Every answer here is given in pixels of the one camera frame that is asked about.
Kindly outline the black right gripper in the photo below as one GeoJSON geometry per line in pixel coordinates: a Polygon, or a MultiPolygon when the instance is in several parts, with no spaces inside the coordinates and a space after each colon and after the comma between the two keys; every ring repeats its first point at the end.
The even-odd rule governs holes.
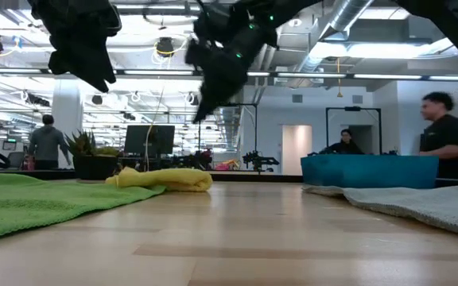
{"type": "Polygon", "coordinates": [[[198,44],[209,52],[229,54],[212,55],[203,66],[201,100],[193,119],[200,123],[247,82],[247,70],[240,60],[244,66],[251,66],[263,45],[277,43],[271,13],[276,0],[238,0],[229,6],[217,0],[196,1],[200,7],[196,20],[198,44]]]}

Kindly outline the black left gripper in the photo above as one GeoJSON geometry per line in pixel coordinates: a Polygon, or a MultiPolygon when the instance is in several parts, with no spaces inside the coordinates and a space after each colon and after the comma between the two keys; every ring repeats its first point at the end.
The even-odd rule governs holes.
{"type": "Polygon", "coordinates": [[[104,42],[122,29],[110,0],[28,0],[31,14],[41,20],[56,51],[49,58],[54,75],[71,73],[107,93],[115,83],[114,69],[104,42]]]}

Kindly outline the yellow microfiber towel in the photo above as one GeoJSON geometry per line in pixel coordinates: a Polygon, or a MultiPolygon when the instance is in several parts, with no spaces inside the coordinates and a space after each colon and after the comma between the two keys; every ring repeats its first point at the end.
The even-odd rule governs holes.
{"type": "Polygon", "coordinates": [[[167,191],[206,192],[212,186],[209,172],[192,168],[168,168],[139,172],[125,167],[117,175],[105,180],[116,187],[165,187],[167,191]]]}

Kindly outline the green microfiber towel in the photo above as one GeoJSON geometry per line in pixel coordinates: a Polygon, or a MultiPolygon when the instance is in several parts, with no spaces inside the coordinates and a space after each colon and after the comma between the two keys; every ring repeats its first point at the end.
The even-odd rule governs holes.
{"type": "Polygon", "coordinates": [[[136,203],[163,192],[163,186],[118,188],[0,173],[0,237],[136,203]]]}

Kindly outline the grey microfiber towel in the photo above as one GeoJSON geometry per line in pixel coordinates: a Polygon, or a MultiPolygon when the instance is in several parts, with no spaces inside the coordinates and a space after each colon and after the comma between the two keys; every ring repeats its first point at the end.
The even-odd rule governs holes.
{"type": "Polygon", "coordinates": [[[305,185],[302,190],[309,194],[344,198],[364,210],[415,219],[458,234],[458,186],[412,189],[305,185]]]}

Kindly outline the white pillar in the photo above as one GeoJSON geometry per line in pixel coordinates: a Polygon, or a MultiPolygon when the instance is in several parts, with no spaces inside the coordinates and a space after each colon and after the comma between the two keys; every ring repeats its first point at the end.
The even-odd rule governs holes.
{"type": "Polygon", "coordinates": [[[52,96],[54,126],[65,136],[77,135],[83,128],[83,96],[79,80],[56,79],[52,96]]]}

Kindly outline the person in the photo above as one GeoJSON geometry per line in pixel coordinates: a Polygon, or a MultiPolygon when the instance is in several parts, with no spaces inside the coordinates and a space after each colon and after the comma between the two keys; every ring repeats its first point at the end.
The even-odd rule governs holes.
{"type": "Polygon", "coordinates": [[[45,114],[43,126],[35,129],[29,139],[28,155],[34,159],[35,170],[54,170],[59,168],[60,150],[68,165],[72,162],[68,154],[64,134],[54,127],[54,117],[45,114]]]}
{"type": "Polygon", "coordinates": [[[431,124],[423,133],[420,155],[438,158],[438,178],[458,180],[458,117],[450,114],[453,107],[449,93],[434,91],[423,97],[421,114],[431,124]]]}
{"type": "Polygon", "coordinates": [[[340,141],[322,149],[320,154],[355,154],[362,155],[363,151],[352,140],[352,134],[349,129],[343,129],[340,132],[340,141]]]}

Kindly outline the pink and yellow object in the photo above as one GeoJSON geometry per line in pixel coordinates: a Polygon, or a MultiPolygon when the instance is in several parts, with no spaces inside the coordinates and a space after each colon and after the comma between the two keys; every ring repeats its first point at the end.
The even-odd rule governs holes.
{"type": "Polygon", "coordinates": [[[240,163],[237,160],[226,160],[215,165],[216,171],[235,171],[240,169],[240,163]]]}

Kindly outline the long ceiling light bar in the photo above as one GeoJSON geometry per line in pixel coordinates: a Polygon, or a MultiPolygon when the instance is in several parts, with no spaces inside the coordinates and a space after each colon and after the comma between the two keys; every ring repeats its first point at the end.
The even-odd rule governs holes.
{"type": "MultiPolygon", "coordinates": [[[[36,68],[0,68],[3,75],[51,75],[49,69],[36,68]]],[[[191,77],[201,76],[200,72],[191,70],[114,70],[116,76],[168,76],[168,77],[191,77]]],[[[375,79],[375,80],[416,80],[416,81],[440,81],[458,82],[458,75],[385,75],[385,74],[354,74],[354,73],[300,73],[278,71],[249,71],[249,78],[277,78],[277,79],[375,79]]]]}

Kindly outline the black computer monitor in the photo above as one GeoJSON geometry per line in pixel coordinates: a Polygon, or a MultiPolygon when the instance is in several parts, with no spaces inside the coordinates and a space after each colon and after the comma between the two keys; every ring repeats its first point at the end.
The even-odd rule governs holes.
{"type": "Polygon", "coordinates": [[[173,153],[174,134],[174,126],[128,126],[124,153],[148,155],[149,158],[170,155],[173,153]]]}

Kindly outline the potted succulent plant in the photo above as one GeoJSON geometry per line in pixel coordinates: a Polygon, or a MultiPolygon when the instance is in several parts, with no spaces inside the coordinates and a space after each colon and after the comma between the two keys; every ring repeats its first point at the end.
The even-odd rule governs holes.
{"type": "Polygon", "coordinates": [[[114,147],[98,147],[91,131],[79,130],[65,140],[78,179],[105,180],[118,169],[119,151],[114,147]]]}

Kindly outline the white door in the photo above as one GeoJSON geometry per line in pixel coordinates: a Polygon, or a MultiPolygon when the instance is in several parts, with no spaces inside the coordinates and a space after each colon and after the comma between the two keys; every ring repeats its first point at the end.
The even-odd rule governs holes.
{"type": "Polygon", "coordinates": [[[287,176],[301,175],[301,158],[312,152],[312,127],[283,125],[281,147],[282,174],[287,176]]]}

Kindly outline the grey office chair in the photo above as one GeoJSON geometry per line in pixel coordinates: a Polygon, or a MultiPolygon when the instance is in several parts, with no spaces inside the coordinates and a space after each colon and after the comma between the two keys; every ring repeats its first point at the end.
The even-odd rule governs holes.
{"type": "Polygon", "coordinates": [[[9,166],[10,168],[21,169],[21,166],[25,160],[24,152],[12,152],[8,155],[9,166]]]}

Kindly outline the blue plastic bin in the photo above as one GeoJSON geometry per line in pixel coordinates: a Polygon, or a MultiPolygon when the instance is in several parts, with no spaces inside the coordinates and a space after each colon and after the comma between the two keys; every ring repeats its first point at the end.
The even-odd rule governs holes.
{"type": "Polygon", "coordinates": [[[349,188],[435,187],[438,158],[324,154],[301,158],[306,184],[349,188]]]}

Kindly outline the black metal stand frame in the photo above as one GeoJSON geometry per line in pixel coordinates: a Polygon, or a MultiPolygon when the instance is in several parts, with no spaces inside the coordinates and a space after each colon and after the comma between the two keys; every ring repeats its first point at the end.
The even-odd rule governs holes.
{"type": "Polygon", "coordinates": [[[257,133],[255,103],[230,102],[215,109],[197,124],[197,148],[212,149],[215,153],[239,153],[243,146],[245,118],[254,123],[257,133]]]}
{"type": "Polygon", "coordinates": [[[380,108],[365,108],[360,106],[326,107],[325,108],[325,142],[329,146],[336,137],[331,133],[342,130],[344,127],[369,127],[371,136],[370,153],[381,154],[382,148],[382,111],[380,108]]]}

